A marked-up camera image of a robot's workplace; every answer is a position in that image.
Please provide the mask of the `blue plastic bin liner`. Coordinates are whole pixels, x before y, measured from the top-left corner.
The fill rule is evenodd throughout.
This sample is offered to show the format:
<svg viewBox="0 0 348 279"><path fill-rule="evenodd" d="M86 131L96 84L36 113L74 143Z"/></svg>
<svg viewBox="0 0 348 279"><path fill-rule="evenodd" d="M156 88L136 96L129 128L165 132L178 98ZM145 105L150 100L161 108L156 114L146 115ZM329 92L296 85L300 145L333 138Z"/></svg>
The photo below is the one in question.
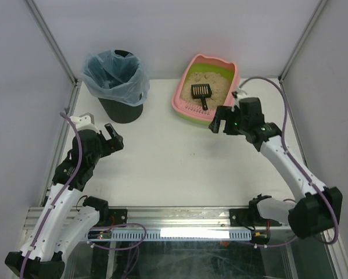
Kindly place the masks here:
<svg viewBox="0 0 348 279"><path fill-rule="evenodd" d="M131 53L123 56L109 50L88 55L80 75L91 95L96 98L139 106L148 97L148 70L140 58Z"/></svg>

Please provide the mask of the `black slotted litter scoop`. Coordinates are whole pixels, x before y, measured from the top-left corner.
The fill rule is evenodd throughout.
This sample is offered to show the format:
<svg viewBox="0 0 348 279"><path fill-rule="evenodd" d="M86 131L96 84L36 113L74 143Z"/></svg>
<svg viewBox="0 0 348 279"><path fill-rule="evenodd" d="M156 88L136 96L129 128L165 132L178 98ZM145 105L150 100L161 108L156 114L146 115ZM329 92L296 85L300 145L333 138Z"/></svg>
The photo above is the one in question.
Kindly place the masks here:
<svg viewBox="0 0 348 279"><path fill-rule="evenodd" d="M191 85L191 97L192 99L200 99L203 110L208 110L206 102L207 98L212 96L210 84L192 84Z"/></svg>

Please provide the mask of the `black trash bin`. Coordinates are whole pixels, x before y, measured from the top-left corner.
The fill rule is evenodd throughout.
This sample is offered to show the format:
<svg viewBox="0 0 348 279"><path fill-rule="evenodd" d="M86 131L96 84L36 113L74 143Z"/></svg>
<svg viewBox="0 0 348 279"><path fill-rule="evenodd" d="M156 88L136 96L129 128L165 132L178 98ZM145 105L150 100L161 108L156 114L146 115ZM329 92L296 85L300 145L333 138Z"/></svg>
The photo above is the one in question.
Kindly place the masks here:
<svg viewBox="0 0 348 279"><path fill-rule="evenodd" d="M106 70L104 70L104 72L107 77L106 84L108 87L120 85L128 81L133 76L132 73L127 73L123 74L122 78L115 78ZM109 99L99 98L98 100L101 103L104 111L106 112L110 120L119 124L127 124L135 121L137 118L140 117L143 111L143 105L129 106L124 103L120 103Z"/></svg>

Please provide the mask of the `pink green litter box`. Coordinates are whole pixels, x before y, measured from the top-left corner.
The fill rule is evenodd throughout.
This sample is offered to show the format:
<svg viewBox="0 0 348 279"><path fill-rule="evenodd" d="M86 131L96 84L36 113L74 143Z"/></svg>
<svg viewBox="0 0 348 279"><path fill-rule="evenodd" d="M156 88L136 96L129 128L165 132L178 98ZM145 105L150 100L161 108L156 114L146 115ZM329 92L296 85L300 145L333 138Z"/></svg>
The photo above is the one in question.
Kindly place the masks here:
<svg viewBox="0 0 348 279"><path fill-rule="evenodd" d="M209 124L218 106L233 104L231 92L239 82L236 63L197 54L182 75L171 105L179 116Z"/></svg>

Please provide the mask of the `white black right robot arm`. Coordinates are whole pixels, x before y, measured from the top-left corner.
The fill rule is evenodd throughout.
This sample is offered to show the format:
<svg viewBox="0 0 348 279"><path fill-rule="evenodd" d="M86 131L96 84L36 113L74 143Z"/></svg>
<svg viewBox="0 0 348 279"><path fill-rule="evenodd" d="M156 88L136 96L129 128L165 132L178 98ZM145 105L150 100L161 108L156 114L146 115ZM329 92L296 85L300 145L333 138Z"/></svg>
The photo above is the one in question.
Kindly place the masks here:
<svg viewBox="0 0 348 279"><path fill-rule="evenodd" d="M294 158L275 123L267 123L258 98L243 98L235 106L218 106L209 125L218 133L221 121L227 135L243 135L276 168L290 188L294 202L259 195L249 202L254 217L287 224L295 236L305 239L328 229L338 234L343 195L329 188Z"/></svg>

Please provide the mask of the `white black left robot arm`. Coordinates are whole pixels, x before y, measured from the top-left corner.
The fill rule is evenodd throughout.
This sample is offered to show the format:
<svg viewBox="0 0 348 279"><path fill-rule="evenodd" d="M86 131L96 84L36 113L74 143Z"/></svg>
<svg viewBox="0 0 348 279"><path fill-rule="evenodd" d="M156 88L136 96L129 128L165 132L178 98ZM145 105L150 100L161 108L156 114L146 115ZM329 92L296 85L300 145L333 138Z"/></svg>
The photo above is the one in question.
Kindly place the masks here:
<svg viewBox="0 0 348 279"><path fill-rule="evenodd" d="M97 224L110 223L106 200L89 196L68 226L65 220L81 198L101 158L124 148L123 138L105 124L106 139L93 124L79 127L72 148L56 168L47 202L29 236L17 252L9 252L6 266L19 278L61 278L77 244Z"/></svg>

